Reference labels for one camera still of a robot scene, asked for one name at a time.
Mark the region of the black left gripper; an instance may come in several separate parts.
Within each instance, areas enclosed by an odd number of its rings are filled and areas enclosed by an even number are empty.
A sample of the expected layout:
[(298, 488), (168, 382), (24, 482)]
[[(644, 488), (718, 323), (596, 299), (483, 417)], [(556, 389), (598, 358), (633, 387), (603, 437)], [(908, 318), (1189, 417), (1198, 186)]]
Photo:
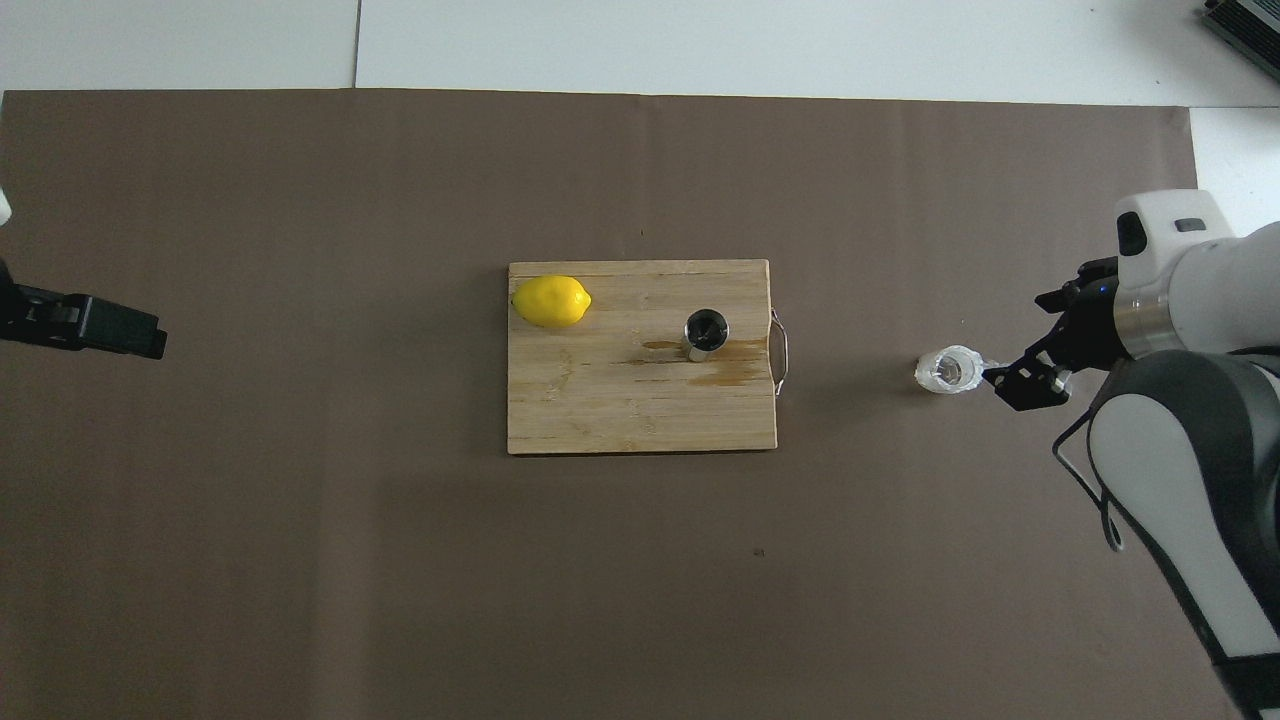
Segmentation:
[(1, 340), (61, 351), (97, 350), (161, 359), (159, 318), (87, 293), (58, 293), (14, 282), (0, 261)]

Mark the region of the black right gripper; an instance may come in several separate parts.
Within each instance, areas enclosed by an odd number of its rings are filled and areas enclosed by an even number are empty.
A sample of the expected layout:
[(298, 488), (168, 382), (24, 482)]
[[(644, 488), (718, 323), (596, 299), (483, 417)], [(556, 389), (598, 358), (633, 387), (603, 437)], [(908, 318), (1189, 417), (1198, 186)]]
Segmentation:
[(986, 368), (984, 382), (1019, 413), (1068, 404), (1074, 372), (1108, 372), (1130, 357), (1114, 316), (1117, 287), (1117, 258), (1101, 258), (1080, 264), (1060, 288), (1037, 295), (1044, 313), (1062, 313), (1060, 363), (1046, 350), (1028, 348), (1014, 363)]

